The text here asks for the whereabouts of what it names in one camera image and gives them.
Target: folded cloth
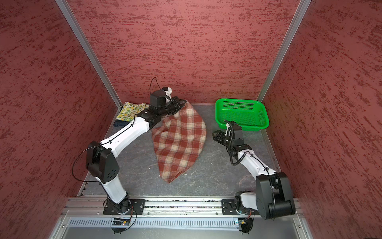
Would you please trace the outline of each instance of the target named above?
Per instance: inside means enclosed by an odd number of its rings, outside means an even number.
[[[146,103],[142,104],[132,104],[129,102],[125,102],[123,108],[119,115],[117,116],[117,120],[122,121],[132,121],[134,119],[134,115],[146,109],[148,105]]]
[[[194,164],[206,134],[206,124],[189,102],[175,115],[164,118],[161,127],[152,130],[159,173],[164,181],[172,182]]]

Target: black mounting plate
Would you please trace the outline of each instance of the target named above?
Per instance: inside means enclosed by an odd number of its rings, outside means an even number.
[[[130,199],[131,204],[133,205],[134,211],[137,215],[142,215],[144,210],[145,199]],[[113,209],[113,205],[107,201],[104,208],[104,215],[120,215]]]
[[[240,215],[236,211],[236,205],[235,205],[234,199],[223,199],[222,211],[223,211],[223,215]],[[254,209],[251,209],[251,211],[252,211],[252,215],[260,215],[259,212]]]

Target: red textured wall panel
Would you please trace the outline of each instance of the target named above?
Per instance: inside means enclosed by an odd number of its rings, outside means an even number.
[[[382,2],[313,0],[264,104],[315,239],[382,238]]]
[[[255,99],[299,0],[69,0],[122,101]]]
[[[0,15],[0,238],[41,239],[116,107],[54,0],[2,1]]]

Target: metal corner post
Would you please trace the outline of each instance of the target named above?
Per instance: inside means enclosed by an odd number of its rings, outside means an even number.
[[[99,62],[96,54],[94,53],[92,47],[90,46],[88,40],[86,39],[86,36],[84,32],[82,31],[81,27],[79,26],[76,17],[74,16],[72,10],[70,9],[70,6],[66,0],[55,0],[58,7],[60,8],[61,12],[63,13],[65,19],[69,23],[70,27],[72,28],[74,34],[76,35],[78,41],[80,42],[82,48],[84,49],[85,53],[87,54],[87,57],[89,58],[90,62],[93,64],[96,72],[98,73],[99,77],[101,78],[102,82],[104,83],[107,91],[109,92],[110,96],[112,97],[115,105],[119,109],[122,105],[121,100],[119,99],[117,93],[114,90],[114,87],[112,86],[109,78],[107,77],[104,69],[102,68],[101,63]]]
[[[287,53],[289,45],[291,44],[293,37],[295,36],[297,29],[300,26],[300,23],[306,13],[306,10],[309,7],[310,2],[311,0],[301,0],[298,4],[295,15],[293,16],[288,30],[286,31],[284,40],[281,43],[280,49],[276,55],[275,61],[273,62],[272,68],[270,69],[268,77],[265,80],[263,87],[261,88],[259,96],[257,97],[258,101],[262,102],[264,100],[265,94],[267,93],[269,86],[271,85],[281,62],[285,54]]]

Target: lemon print cloth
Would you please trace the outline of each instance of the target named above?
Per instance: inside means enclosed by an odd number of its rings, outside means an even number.
[[[134,115],[146,109],[149,105],[146,103],[142,104],[132,104],[130,102],[125,102],[123,108],[119,115],[117,116],[117,120],[122,121],[132,121],[134,119]]]

